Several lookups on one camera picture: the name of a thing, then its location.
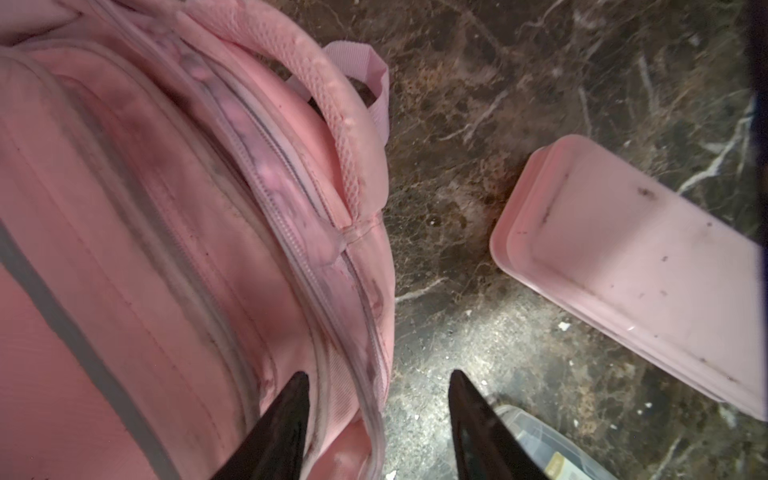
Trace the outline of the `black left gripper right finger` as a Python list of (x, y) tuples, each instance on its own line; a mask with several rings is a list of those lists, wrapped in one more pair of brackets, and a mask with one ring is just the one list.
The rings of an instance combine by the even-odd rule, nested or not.
[(448, 403), (460, 480), (547, 479), (461, 370), (451, 373)]

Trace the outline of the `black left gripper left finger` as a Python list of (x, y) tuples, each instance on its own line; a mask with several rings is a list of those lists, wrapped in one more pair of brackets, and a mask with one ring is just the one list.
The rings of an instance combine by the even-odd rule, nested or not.
[(299, 479), (309, 409), (308, 375), (296, 372), (212, 480)]

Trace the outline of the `pink student backpack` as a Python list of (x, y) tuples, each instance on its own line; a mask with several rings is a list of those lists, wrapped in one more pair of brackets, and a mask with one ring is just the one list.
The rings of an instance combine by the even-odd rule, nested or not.
[(1, 5), (1, 475), (212, 479), (296, 372), (376, 479), (389, 71), (262, 1)]

